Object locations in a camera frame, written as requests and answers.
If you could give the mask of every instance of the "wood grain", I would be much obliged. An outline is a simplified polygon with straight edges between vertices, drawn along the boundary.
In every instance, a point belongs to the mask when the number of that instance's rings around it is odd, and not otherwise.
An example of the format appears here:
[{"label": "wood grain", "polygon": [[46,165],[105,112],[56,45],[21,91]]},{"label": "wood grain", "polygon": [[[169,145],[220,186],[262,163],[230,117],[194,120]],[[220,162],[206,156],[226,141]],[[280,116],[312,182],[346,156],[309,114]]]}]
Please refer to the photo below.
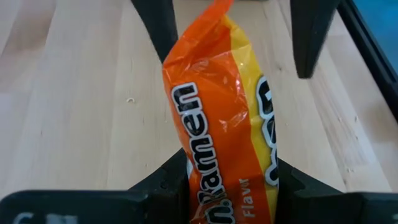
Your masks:
[{"label": "wood grain", "polygon": [[[180,33],[209,1],[175,0]],[[338,14],[314,78],[289,0],[237,1],[274,97],[279,157],[342,191],[398,191],[398,125]],[[0,197],[127,189],[180,148],[161,64],[129,0],[0,1]]]}]

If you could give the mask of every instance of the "crinkled plastic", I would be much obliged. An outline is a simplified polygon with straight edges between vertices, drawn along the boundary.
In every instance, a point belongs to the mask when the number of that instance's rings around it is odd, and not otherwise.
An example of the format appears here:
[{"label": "crinkled plastic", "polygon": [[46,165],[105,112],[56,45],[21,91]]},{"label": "crinkled plastic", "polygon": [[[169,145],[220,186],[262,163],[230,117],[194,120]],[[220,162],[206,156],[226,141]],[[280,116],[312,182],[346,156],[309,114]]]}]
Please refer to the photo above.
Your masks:
[{"label": "crinkled plastic", "polygon": [[191,223],[273,223],[278,176],[266,78],[244,32],[215,0],[164,62],[166,94],[189,158]]}]

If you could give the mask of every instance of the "blue surface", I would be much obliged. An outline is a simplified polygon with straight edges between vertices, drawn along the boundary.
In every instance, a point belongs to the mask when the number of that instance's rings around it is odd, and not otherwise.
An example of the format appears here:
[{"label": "blue surface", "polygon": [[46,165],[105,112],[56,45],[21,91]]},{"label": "blue surface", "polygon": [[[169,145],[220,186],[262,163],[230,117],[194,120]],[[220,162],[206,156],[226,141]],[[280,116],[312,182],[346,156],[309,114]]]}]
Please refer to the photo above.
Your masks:
[{"label": "blue surface", "polygon": [[398,0],[353,0],[393,69],[398,73]]}]

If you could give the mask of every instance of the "orange plastic wrapper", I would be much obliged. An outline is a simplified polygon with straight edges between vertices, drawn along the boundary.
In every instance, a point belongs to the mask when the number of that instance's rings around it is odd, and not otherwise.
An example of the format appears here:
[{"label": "orange plastic wrapper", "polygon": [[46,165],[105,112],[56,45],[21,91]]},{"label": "orange plastic wrapper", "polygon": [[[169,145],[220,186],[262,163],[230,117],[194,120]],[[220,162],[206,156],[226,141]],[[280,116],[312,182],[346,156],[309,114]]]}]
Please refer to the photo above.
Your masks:
[{"label": "orange plastic wrapper", "polygon": [[278,176],[266,78],[244,32],[215,0],[164,62],[166,94],[189,158],[191,223],[273,223]]}]

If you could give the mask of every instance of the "black frame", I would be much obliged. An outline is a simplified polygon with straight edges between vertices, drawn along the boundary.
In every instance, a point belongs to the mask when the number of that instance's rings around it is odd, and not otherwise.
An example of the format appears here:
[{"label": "black frame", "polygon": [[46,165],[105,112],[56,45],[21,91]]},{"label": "black frame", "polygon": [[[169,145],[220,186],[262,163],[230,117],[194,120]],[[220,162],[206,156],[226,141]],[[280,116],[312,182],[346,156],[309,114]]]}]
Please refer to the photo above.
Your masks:
[{"label": "black frame", "polygon": [[398,74],[366,25],[353,0],[343,0],[338,6],[345,26],[352,36],[373,79],[398,121]]}]

